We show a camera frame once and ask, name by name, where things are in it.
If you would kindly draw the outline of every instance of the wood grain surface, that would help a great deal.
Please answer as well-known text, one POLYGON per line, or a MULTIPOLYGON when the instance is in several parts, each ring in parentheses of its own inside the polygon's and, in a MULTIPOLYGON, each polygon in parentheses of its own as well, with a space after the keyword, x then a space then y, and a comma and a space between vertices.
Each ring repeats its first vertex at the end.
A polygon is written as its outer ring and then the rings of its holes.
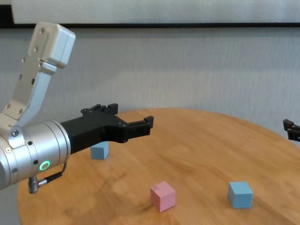
MULTIPOLYGON (((18 189, 23 225, 300 225, 300 151, 263 127, 189 109, 123 112, 154 116, 150 136, 110 142, 105 161, 89 149, 71 155, 63 177, 30 195, 18 189), (176 206, 159 213, 150 187, 176 190, 176 206), (230 181, 247 181, 251 209, 232 209, 230 181)), ((39 178, 58 171, 53 168, 39 178)))

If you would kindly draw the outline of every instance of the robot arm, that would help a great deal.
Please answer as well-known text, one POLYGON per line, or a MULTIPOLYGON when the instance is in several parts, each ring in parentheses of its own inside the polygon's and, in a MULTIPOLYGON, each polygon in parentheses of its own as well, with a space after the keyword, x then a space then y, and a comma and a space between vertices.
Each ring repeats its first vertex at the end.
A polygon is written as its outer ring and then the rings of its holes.
POLYGON ((295 125, 294 122, 287 119, 283 120, 283 126, 289 140, 300 142, 300 126, 295 125))
POLYGON ((75 34, 52 23, 36 25, 13 98, 0 114, 0 190, 29 179, 29 191, 60 177, 71 154, 103 141, 125 143, 150 134, 153 117, 127 123, 116 116, 118 105, 82 109, 82 117, 27 126, 39 112, 50 79, 68 63, 75 34), (64 164, 40 181, 36 175, 64 164))

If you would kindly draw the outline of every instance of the black frame edge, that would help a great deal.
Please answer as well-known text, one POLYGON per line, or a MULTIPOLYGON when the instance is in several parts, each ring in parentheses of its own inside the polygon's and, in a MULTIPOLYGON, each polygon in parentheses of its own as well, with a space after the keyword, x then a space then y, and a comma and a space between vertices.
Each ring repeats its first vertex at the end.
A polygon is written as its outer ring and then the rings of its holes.
MULTIPOLYGON (((262 23, 62 23, 66 28, 255 28, 300 27, 300 22, 262 23)), ((35 24, 15 24, 11 5, 0 5, 0 29, 34 28, 35 24)))

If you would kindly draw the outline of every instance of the light blue cube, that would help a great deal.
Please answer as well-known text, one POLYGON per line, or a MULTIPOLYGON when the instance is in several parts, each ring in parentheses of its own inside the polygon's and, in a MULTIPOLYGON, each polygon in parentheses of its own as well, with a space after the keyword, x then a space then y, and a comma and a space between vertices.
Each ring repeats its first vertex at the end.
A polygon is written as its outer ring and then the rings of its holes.
POLYGON ((92 159, 105 160, 108 155, 108 142, 100 142, 90 148, 92 159))
POLYGON ((230 182, 228 199, 234 209, 251 208, 253 192, 247 182, 230 182))

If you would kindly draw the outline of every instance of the gray wall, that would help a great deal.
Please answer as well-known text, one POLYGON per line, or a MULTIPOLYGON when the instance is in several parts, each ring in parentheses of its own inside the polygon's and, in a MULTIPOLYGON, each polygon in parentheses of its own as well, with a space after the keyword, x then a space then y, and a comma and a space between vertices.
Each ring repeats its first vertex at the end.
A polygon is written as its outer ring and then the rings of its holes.
MULTIPOLYGON (((300 123, 300 29, 74 31, 69 65, 53 76, 34 122, 64 121, 82 108, 116 102, 121 111, 210 110, 282 135, 282 119, 300 123)), ((0 107, 12 96, 31 34, 0 31, 0 107)), ((14 191, 0 193, 1 224, 15 222, 14 191)))

